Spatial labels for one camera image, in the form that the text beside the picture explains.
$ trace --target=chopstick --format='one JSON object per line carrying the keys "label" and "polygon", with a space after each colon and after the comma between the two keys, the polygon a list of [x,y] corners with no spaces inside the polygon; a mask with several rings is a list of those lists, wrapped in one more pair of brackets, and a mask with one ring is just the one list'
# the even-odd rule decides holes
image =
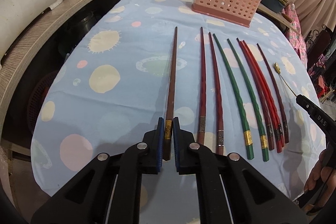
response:
{"label": "chopstick", "polygon": [[176,55],[177,55],[177,27],[175,27],[173,52],[170,65],[170,80],[166,111],[165,135],[163,140],[163,159],[170,160],[172,122],[174,116],[175,78],[176,78]]}
{"label": "chopstick", "polygon": [[283,125],[283,134],[285,135],[285,139],[283,140],[283,135],[282,136],[282,141],[284,141],[285,143],[289,143],[289,134],[288,134],[288,125],[287,125],[287,119],[286,119],[286,114],[285,114],[285,109],[284,109],[284,104],[282,103],[282,99],[281,99],[281,95],[280,95],[280,92],[279,92],[279,88],[278,88],[278,85],[277,85],[277,82],[275,81],[275,78],[274,78],[274,75],[272,73],[272,70],[271,70],[271,67],[269,65],[269,63],[267,62],[267,59],[265,57],[265,54],[263,53],[263,50],[261,49],[261,47],[259,46],[259,44],[257,44],[258,46],[258,49],[265,61],[265,64],[266,64],[266,67],[267,67],[267,70],[269,72],[269,75],[272,79],[272,83],[273,83],[273,86],[274,86],[274,90],[275,90],[275,93],[277,95],[277,98],[278,98],[278,103],[279,103],[279,107],[280,107],[280,114],[281,114],[281,120],[282,120],[282,125]]}
{"label": "chopstick", "polygon": [[244,45],[245,50],[248,52],[249,56],[251,57],[251,60],[252,60],[252,63],[254,65],[255,70],[258,72],[259,80],[260,80],[260,83],[261,83],[261,86],[262,86],[262,90],[263,90],[263,93],[265,95],[266,102],[267,102],[267,105],[268,105],[268,110],[269,110],[271,121],[272,121],[272,124],[273,124],[273,129],[276,133],[275,138],[276,138],[277,152],[281,153],[283,146],[282,146],[280,130],[279,130],[280,120],[279,120],[279,117],[278,117],[277,109],[274,105],[273,97],[270,93],[270,90],[269,90],[268,84],[266,82],[266,79],[265,79],[265,77],[264,77],[256,59],[254,58],[250,48],[247,46],[247,44],[244,40],[242,41],[242,45]]}
{"label": "chopstick", "polygon": [[229,65],[229,62],[228,62],[228,60],[227,60],[227,58],[224,54],[224,51],[223,51],[216,35],[213,34],[213,37],[216,41],[216,44],[217,44],[217,46],[219,48],[219,51],[221,53],[221,56],[223,58],[227,73],[228,73],[230,81],[231,81],[231,85],[232,85],[234,94],[235,94],[235,97],[236,97],[237,106],[238,106],[240,119],[241,119],[241,125],[243,127],[243,132],[244,132],[247,159],[252,160],[254,158],[252,136],[251,136],[250,126],[249,126],[249,123],[248,123],[247,118],[246,118],[246,112],[245,112],[245,109],[244,109],[244,106],[243,106],[243,101],[242,101],[240,93],[239,93],[238,85],[237,85],[237,82],[236,82],[235,77],[233,75],[233,72],[231,70],[231,67]]}
{"label": "chopstick", "polygon": [[215,96],[216,96],[216,154],[223,155],[226,154],[224,151],[224,122],[223,122],[223,107],[222,107],[222,95],[221,95],[221,83],[219,82],[219,74],[217,67],[217,60],[215,54],[215,48],[213,46],[213,41],[211,33],[209,32],[211,57],[212,57],[212,67],[213,76],[215,81]]}
{"label": "chopstick", "polygon": [[256,85],[257,88],[257,92],[260,98],[260,103],[261,103],[261,107],[262,107],[262,112],[264,114],[264,118],[265,118],[265,125],[266,125],[266,134],[267,134],[267,139],[268,139],[268,147],[269,150],[272,151],[274,150],[274,140],[273,140],[273,131],[272,131],[272,126],[271,126],[271,121],[270,121],[270,117],[269,117],[269,113],[268,113],[268,108],[266,105],[266,100],[265,100],[265,96],[263,94],[263,88],[261,86],[261,83],[259,80],[259,76],[258,73],[256,71],[256,69],[253,66],[252,60],[250,59],[251,57],[248,55],[248,53],[246,52],[244,45],[242,45],[242,42],[237,38],[238,44],[245,56],[245,59],[250,67],[250,71],[252,73],[252,77],[254,80],[254,83]]}
{"label": "chopstick", "polygon": [[256,97],[255,97],[255,94],[253,92],[253,88],[251,86],[251,82],[250,82],[250,80],[249,80],[249,78],[246,74],[245,68],[244,68],[244,66],[243,66],[243,64],[242,64],[242,62],[241,62],[241,60],[240,60],[240,58],[239,58],[239,56],[236,52],[236,49],[233,47],[230,39],[228,39],[227,42],[229,43],[230,48],[233,52],[233,55],[235,56],[235,58],[237,60],[239,69],[241,71],[241,74],[243,75],[244,82],[246,84],[248,93],[249,93],[250,98],[251,98],[254,114],[255,114],[255,117],[256,117],[256,120],[257,120],[257,124],[258,124],[258,131],[259,131],[260,142],[261,142],[262,159],[263,159],[263,161],[269,161],[268,144],[267,144],[267,138],[266,138],[266,134],[265,134],[265,128],[264,128],[264,125],[263,125],[263,120],[262,120],[261,115],[260,115],[259,106],[258,106]]}
{"label": "chopstick", "polygon": [[204,34],[203,27],[201,27],[201,82],[199,84],[199,118],[198,118],[198,132],[197,142],[204,144],[205,136],[205,121],[206,121],[206,70],[205,70],[205,49],[204,49]]}

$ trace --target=gold metal pin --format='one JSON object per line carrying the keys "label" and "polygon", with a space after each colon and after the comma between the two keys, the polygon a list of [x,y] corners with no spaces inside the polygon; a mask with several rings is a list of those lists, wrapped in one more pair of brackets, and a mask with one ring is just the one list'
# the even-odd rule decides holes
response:
{"label": "gold metal pin", "polygon": [[290,91],[294,94],[295,97],[297,97],[297,95],[295,94],[295,92],[291,89],[291,87],[287,84],[287,82],[284,80],[284,78],[281,75],[281,70],[280,67],[278,65],[278,63],[274,63],[273,64],[273,68],[275,69],[275,71],[277,72],[277,74],[280,75],[281,79],[285,82],[286,86],[288,86],[288,88],[290,89]]}

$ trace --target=pink fabric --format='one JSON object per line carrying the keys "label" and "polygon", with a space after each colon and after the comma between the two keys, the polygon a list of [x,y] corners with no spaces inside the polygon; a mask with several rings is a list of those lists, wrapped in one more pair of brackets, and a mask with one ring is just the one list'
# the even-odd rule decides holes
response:
{"label": "pink fabric", "polygon": [[312,77],[316,73],[317,67],[323,68],[326,60],[327,60],[326,56],[324,56],[324,54],[321,54],[319,60],[314,65],[312,65],[311,68],[309,68],[308,75]]}
{"label": "pink fabric", "polygon": [[[299,33],[301,33],[300,21],[292,5],[288,5],[287,7],[285,7],[282,12],[293,20],[293,22],[291,23],[292,26],[296,30],[298,30]],[[292,45],[293,49],[296,51],[297,55],[299,56],[305,68],[307,68],[307,51],[306,51],[306,43],[305,40],[303,39],[303,36],[296,34],[294,31],[290,29],[286,32],[285,36]]]}

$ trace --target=human hand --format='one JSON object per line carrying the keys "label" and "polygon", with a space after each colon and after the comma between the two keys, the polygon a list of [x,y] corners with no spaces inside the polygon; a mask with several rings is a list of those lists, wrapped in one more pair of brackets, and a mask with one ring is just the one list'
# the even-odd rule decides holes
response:
{"label": "human hand", "polygon": [[[317,163],[311,170],[309,177],[306,181],[306,184],[304,185],[304,188],[303,188],[304,192],[307,192],[308,190],[313,190],[315,188],[316,181],[319,178],[321,178],[323,182],[326,182],[330,173],[332,172],[329,180],[326,183],[327,189],[325,190],[325,192],[322,194],[317,204],[315,205],[318,208],[322,208],[327,203],[327,201],[329,200],[329,198],[331,197],[332,193],[334,192],[336,188],[336,170],[332,170],[331,167],[327,167],[327,166],[322,168],[322,161],[324,159],[325,153],[326,153],[326,149],[321,152],[319,156],[319,160],[317,161]],[[304,208],[304,210],[308,212],[313,207],[314,205],[309,204]]]}

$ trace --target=green chopstick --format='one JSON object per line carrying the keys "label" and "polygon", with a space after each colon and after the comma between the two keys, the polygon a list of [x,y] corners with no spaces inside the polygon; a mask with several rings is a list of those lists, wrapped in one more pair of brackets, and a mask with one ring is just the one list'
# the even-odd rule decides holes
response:
{"label": "green chopstick", "polygon": [[241,120],[241,125],[243,127],[243,131],[244,131],[244,139],[245,139],[245,147],[246,147],[246,154],[247,154],[247,159],[248,160],[252,160],[254,158],[254,153],[253,153],[253,144],[252,144],[252,136],[251,136],[251,131],[250,131],[250,127],[249,127],[249,123],[247,122],[247,118],[246,118],[246,112],[243,106],[243,101],[242,98],[240,97],[240,93],[239,93],[239,89],[238,89],[238,85],[236,82],[236,79],[232,73],[231,67],[229,65],[229,62],[225,56],[225,53],[216,37],[215,34],[213,34],[213,37],[216,41],[216,44],[219,48],[220,54],[223,58],[227,73],[229,74],[229,78],[231,81],[231,85],[236,97],[236,101],[237,101],[237,105],[238,105],[238,110],[239,110],[239,115],[240,115],[240,120]]}
{"label": "green chopstick", "polygon": [[267,137],[266,137],[266,133],[265,133],[265,128],[264,128],[264,125],[263,125],[263,119],[261,118],[261,115],[260,115],[259,106],[258,106],[257,100],[255,98],[255,94],[253,92],[251,82],[250,82],[250,80],[249,80],[249,78],[246,74],[245,68],[244,68],[242,62],[240,61],[240,58],[239,58],[235,48],[233,47],[230,39],[228,39],[227,42],[229,43],[229,45],[232,49],[232,52],[233,52],[233,54],[234,54],[234,56],[235,56],[235,58],[238,62],[241,74],[243,75],[247,90],[250,94],[250,98],[251,98],[251,101],[252,101],[254,113],[255,113],[255,116],[256,116],[256,119],[257,119],[257,124],[258,124],[258,130],[259,130],[259,136],[260,136],[260,142],[261,142],[261,150],[262,150],[262,159],[263,159],[263,161],[269,161],[268,144],[267,144]]}

